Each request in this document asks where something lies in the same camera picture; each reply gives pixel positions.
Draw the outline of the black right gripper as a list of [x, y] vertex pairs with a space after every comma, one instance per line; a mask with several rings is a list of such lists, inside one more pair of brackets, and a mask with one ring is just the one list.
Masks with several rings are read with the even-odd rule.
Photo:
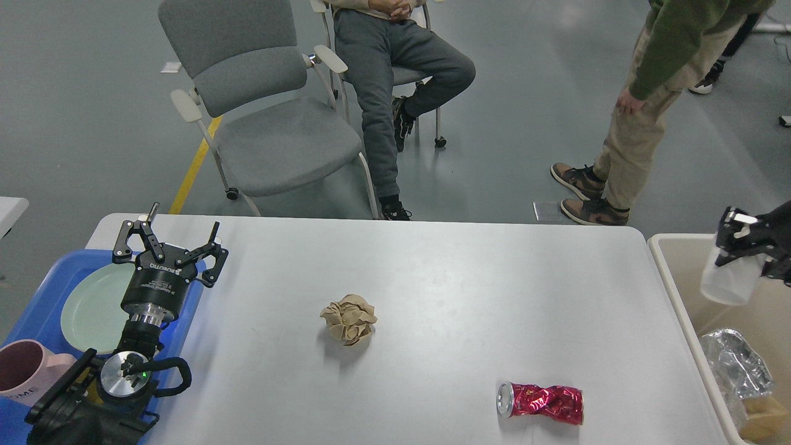
[[790, 287], [790, 200], [757, 216], [728, 206], [717, 227], [715, 246], [719, 248], [716, 266], [728, 265], [740, 257], [766, 254], [761, 276], [779, 279]]

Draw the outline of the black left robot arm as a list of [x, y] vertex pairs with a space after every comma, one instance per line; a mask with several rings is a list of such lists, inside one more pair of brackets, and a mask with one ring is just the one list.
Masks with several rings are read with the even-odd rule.
[[158, 358], [161, 333], [179, 318], [192, 282], [210, 288], [218, 281], [229, 251], [216, 239], [219, 222], [194, 250], [161, 242], [152, 230], [158, 208], [154, 203], [146, 217], [124, 221], [111, 254], [114, 264], [135, 266], [121, 300], [128, 319], [116, 349], [107, 358], [88, 349], [34, 403], [25, 417], [28, 444], [136, 444], [160, 420], [150, 400], [190, 387], [183, 358]]

